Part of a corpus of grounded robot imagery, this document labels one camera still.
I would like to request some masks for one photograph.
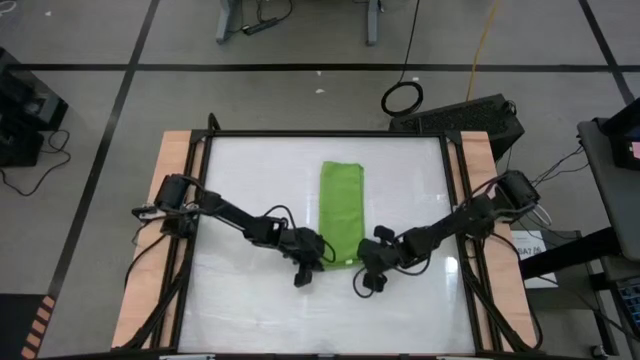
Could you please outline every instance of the black metal frame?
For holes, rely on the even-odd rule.
[[[208,163],[211,152],[211,144],[213,138],[217,137],[360,137],[360,138],[437,138],[440,142],[440,150],[442,153],[442,161],[445,172],[445,179],[447,182],[448,195],[451,206],[455,206],[457,204],[456,197],[456,189],[453,182],[453,171],[450,162],[449,149],[447,147],[448,140],[450,140],[457,154],[458,166],[460,168],[460,174],[462,177],[462,183],[464,184],[465,196],[471,195],[471,189],[469,185],[468,173],[466,170],[466,162],[464,160],[464,150],[462,148],[462,142],[459,132],[422,132],[422,133],[391,133],[387,131],[290,131],[290,130],[275,130],[275,131],[245,131],[245,130],[216,130],[211,128],[208,130],[193,130],[191,134],[191,139],[189,142],[189,151],[187,153],[187,159],[185,164],[185,174],[191,175],[193,170],[193,165],[195,161],[195,153],[196,147],[201,141],[204,141],[204,152],[202,156],[202,160],[200,163],[200,174],[199,179],[204,181],[206,179],[208,173]],[[197,238],[197,233],[194,234],[193,237],[186,239],[187,241],[187,249],[185,250],[185,258],[183,261],[187,261],[189,269],[192,266],[193,261],[193,249],[195,248],[195,241]],[[180,239],[171,239],[171,244],[169,248],[169,253],[167,257],[167,262],[164,269],[164,277],[162,282],[161,294],[163,294],[169,284],[171,283],[171,279],[173,277],[174,267],[175,267],[175,259],[177,255],[177,250],[179,246]],[[460,258],[468,257],[469,255],[466,252],[465,247],[465,239],[464,237],[457,237],[457,245],[458,245],[458,253]],[[488,283],[488,273],[486,269],[486,262],[484,261],[484,254],[481,249],[476,249],[478,254],[481,254],[477,257],[479,260],[479,270],[480,270],[480,279],[485,284],[485,288],[488,293],[491,293],[490,284]],[[177,348],[178,342],[180,339],[180,334],[182,330],[182,319],[184,308],[186,306],[186,295],[189,286],[189,275],[190,272],[186,274],[186,281],[183,285],[182,289],[178,293],[178,301],[176,304],[176,316],[173,322],[173,328],[171,333],[171,340],[169,346],[171,348]],[[482,338],[480,335],[480,325],[477,318],[477,309],[475,306],[475,299],[472,290],[464,284],[465,295],[467,300],[467,307],[469,310],[469,319],[471,323],[471,331],[472,338],[474,342],[474,346],[476,351],[480,351],[483,349],[482,347]],[[154,329],[152,335],[151,347],[157,348],[160,343],[160,338],[162,336],[163,331],[163,323],[160,322],[158,326]],[[496,346],[501,346],[500,342],[500,334],[497,330],[497,327],[490,320],[491,328],[491,338],[492,343],[494,345],[494,349],[498,348]]]
[[[201,141],[204,141],[204,152],[203,152],[203,156],[200,164],[199,179],[201,181],[205,180],[209,170],[208,163],[209,163],[209,158],[211,153],[211,145],[212,145],[213,138],[215,137],[438,138],[440,141],[442,161],[443,161],[445,178],[446,178],[447,187],[448,187],[448,195],[449,195],[449,200],[450,200],[452,210],[453,210],[453,207],[456,204],[458,204],[458,201],[456,197],[455,184],[453,181],[453,169],[452,169],[452,164],[450,162],[451,159],[449,156],[448,141],[450,141],[454,145],[454,148],[456,150],[458,168],[460,170],[460,176],[462,179],[465,198],[471,196],[472,194],[472,189],[469,182],[469,174],[466,167],[466,160],[464,155],[464,149],[462,147],[460,132],[447,131],[447,132],[427,132],[427,133],[414,134],[414,133],[390,133],[386,131],[287,131],[287,130],[285,131],[238,131],[238,130],[222,131],[222,130],[219,130],[217,123],[213,124],[212,126],[211,119],[210,119],[210,128],[208,130],[193,130],[191,133],[189,151],[186,159],[187,162],[185,164],[186,174],[189,174],[189,175],[191,174],[193,169],[193,164],[195,161],[196,148]],[[186,262],[185,264],[188,271],[184,275],[186,279],[177,294],[178,300],[177,300],[176,309],[175,309],[176,316],[173,322],[170,344],[169,344],[169,348],[165,348],[170,352],[175,351],[178,348],[178,342],[179,342],[180,334],[182,330],[183,314],[186,306],[186,295],[187,295],[188,286],[189,286],[189,276],[190,276],[190,271],[193,263],[193,253],[194,253],[193,250],[195,249],[196,239],[197,239],[197,232],[192,237],[186,239],[187,244],[186,244],[183,262]],[[467,253],[467,248],[465,245],[466,238],[464,236],[457,236],[456,240],[458,245],[459,258],[461,260],[469,258],[470,256]],[[170,249],[169,251],[169,258],[167,259],[167,263],[164,271],[165,278],[163,279],[163,289],[161,292],[161,296],[162,294],[164,294],[164,291],[167,290],[166,286],[168,286],[167,284],[171,283],[171,278],[173,277],[173,269],[175,267],[175,255],[177,254],[179,241],[180,241],[179,239],[175,239],[175,240],[172,239],[172,246],[174,247],[174,249],[173,250]],[[484,290],[486,290],[487,294],[489,294],[492,300],[491,286],[490,286],[488,271],[486,267],[486,259],[484,257],[484,252],[480,247],[480,244],[477,244],[477,242],[474,242],[474,252],[475,252],[474,255],[475,255],[477,268],[478,268],[478,278],[482,282],[482,286]],[[540,354],[521,354],[521,353],[503,352],[500,332],[498,330],[497,325],[493,321],[493,319],[491,319],[491,317],[489,316],[487,316],[487,320],[489,322],[489,333],[490,333],[491,343],[494,350],[493,351],[486,350],[482,343],[481,329],[478,322],[478,311],[480,309],[476,308],[475,297],[471,288],[466,284],[466,282],[463,282],[463,284],[464,284],[465,295],[467,300],[467,309],[469,312],[469,320],[471,325],[471,332],[472,332],[472,338],[474,342],[476,356],[482,356],[483,354],[491,354],[494,356],[499,355],[500,357],[503,357],[503,358],[522,358],[522,359],[556,358],[554,356],[540,355]],[[159,339],[162,336],[163,323],[164,323],[164,317],[163,317],[163,321],[160,322],[154,329],[154,333],[152,335],[152,342],[150,344],[152,348],[158,348],[159,346]],[[264,355],[265,356],[268,355],[269,358],[279,357],[279,355],[274,355],[274,354],[264,354]],[[251,357],[260,357],[261,355],[259,354],[242,354],[242,355],[241,354],[216,354],[216,357],[218,356],[222,356],[222,357],[244,356],[247,358],[251,358]],[[382,356],[382,357],[383,358],[404,358],[408,356],[409,356],[408,354],[407,355],[400,354],[398,356]],[[315,355],[309,355],[309,354],[284,355],[284,357],[285,358],[286,357],[315,358]],[[358,356],[351,356],[351,355],[336,355],[335,357],[358,358]],[[562,359],[579,359],[579,358],[562,358]]]

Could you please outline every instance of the desk leg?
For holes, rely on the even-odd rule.
[[[584,264],[605,255],[620,253],[620,245],[613,228],[609,227],[566,245],[547,250],[520,262],[524,280],[564,269],[571,265]]]
[[[216,32],[216,41],[218,44],[222,44],[227,40],[229,24],[231,23],[231,16],[233,15],[236,2],[237,0],[220,0],[222,9],[218,17],[218,30]]]
[[[378,13],[380,0],[369,0],[367,8],[367,45],[373,46],[378,42]]]

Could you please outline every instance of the gray desk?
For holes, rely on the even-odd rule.
[[[233,11],[242,0],[220,0],[220,16],[216,30],[216,41],[224,43],[229,37],[229,26]],[[381,0],[368,0],[367,4],[367,45],[373,46],[378,42],[378,14],[382,11]]]
[[[612,226],[523,260],[520,268],[524,279],[620,254],[628,261],[640,261],[640,171],[614,165],[609,140],[600,133],[597,123],[582,122],[578,132]]]
[[[640,171],[613,164],[609,140],[595,122],[580,123],[578,133],[622,254],[640,261]]]

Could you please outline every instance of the keyboard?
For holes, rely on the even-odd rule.
[[[640,336],[640,278],[617,282],[616,285],[614,298],[617,298],[618,303],[622,305],[633,332]]]

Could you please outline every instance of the green towel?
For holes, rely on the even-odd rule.
[[[320,174],[319,231],[336,252],[325,267],[348,266],[358,261],[358,244],[364,238],[364,169],[360,164],[325,161]],[[333,254],[325,246],[324,257]]]

